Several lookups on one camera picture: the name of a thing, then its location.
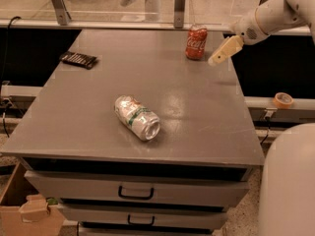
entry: tape roll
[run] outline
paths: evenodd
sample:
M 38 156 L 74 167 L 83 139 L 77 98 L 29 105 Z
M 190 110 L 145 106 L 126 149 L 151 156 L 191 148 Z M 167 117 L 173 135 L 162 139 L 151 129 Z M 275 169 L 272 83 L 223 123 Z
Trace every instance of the tape roll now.
M 288 109 L 293 104 L 293 98 L 285 92 L 278 92 L 274 97 L 274 104 L 279 109 Z

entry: table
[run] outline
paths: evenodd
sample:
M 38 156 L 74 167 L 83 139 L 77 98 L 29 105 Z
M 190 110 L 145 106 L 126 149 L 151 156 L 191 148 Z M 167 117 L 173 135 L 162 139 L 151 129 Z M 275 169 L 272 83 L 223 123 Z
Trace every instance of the table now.
M 82 222 L 80 235 L 211 234 L 263 165 L 231 61 L 207 64 L 221 32 L 209 32 L 200 61 L 185 57 L 186 40 L 184 30 L 83 30 L 70 50 L 97 64 L 59 64 L 5 144 L 27 179 Z M 153 140 L 120 123 L 122 94 L 158 115 Z

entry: soda can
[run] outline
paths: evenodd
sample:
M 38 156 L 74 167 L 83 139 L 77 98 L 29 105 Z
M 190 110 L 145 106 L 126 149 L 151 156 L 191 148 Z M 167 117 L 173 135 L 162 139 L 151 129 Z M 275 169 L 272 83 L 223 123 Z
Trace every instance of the soda can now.
M 207 40 L 207 28 L 203 25 L 193 25 L 188 31 L 186 57 L 189 59 L 201 59 L 205 53 Z
M 158 134 L 158 116 L 132 95 L 118 97 L 114 110 L 119 120 L 142 141 L 151 140 Z

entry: black handle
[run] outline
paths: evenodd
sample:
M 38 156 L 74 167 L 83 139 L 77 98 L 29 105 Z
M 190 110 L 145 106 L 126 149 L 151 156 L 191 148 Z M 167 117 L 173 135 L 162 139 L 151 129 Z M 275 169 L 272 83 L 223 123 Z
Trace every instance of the black handle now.
M 130 224 L 130 225 L 153 226 L 154 223 L 155 223 L 155 220 L 156 220 L 156 218 L 153 216 L 152 219 L 151 219 L 151 222 L 148 223 L 148 224 L 144 224 L 144 223 L 134 223 L 134 222 L 131 222 L 131 215 L 130 215 L 130 214 L 128 215 L 128 224 Z
M 155 189 L 154 189 L 154 188 L 151 188 L 149 195 L 146 196 L 146 197 L 127 196 L 127 195 L 123 195 L 123 194 L 122 194 L 122 188 L 123 188 L 122 186 L 119 186 L 118 196 L 119 196 L 121 199 L 126 199 L 126 200 L 148 201 L 148 200 L 150 200 L 150 199 L 154 196 L 154 192 L 155 192 Z

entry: red can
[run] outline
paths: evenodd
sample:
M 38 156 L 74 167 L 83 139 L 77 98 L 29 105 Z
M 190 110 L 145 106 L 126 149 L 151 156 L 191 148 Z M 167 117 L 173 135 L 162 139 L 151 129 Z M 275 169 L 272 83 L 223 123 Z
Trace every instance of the red can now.
M 188 31 L 186 57 L 201 59 L 205 53 L 207 28 L 203 25 L 193 25 Z

